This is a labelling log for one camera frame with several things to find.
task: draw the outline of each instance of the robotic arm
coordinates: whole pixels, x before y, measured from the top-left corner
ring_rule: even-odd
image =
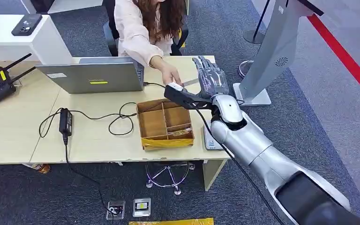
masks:
[[[194,95],[171,83],[166,86],[165,97],[186,109],[211,110],[212,136],[237,161],[258,175],[294,224],[360,224],[360,218],[350,212],[350,203],[343,194],[272,145],[260,127],[240,109],[237,100],[228,95],[224,72],[204,57],[200,56],[199,60],[193,58],[201,92]]]

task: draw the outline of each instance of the silver laptop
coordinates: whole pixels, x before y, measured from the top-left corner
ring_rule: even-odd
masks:
[[[36,65],[70,94],[142,91],[144,67],[130,57],[84,58],[79,64]]]

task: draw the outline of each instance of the long brown hair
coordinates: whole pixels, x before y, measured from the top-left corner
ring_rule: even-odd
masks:
[[[150,37],[155,41],[162,37],[177,37],[180,27],[183,25],[183,15],[185,11],[184,0],[166,0],[159,2],[160,23],[156,27],[156,6],[151,4],[151,0],[133,0],[142,13],[143,25],[147,28]]]

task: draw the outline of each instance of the divided cardboard box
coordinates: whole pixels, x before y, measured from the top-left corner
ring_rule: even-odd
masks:
[[[168,99],[138,103],[137,117],[146,151],[194,144],[189,111]]]

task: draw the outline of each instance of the red stripe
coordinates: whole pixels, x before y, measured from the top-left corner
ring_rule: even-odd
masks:
[[[328,28],[322,23],[322,21],[314,14],[307,17],[321,37],[329,45],[332,51],[337,55],[343,65],[350,71],[353,77],[360,83],[360,66],[352,59],[350,54],[344,49],[344,47],[336,40],[331,34]]]

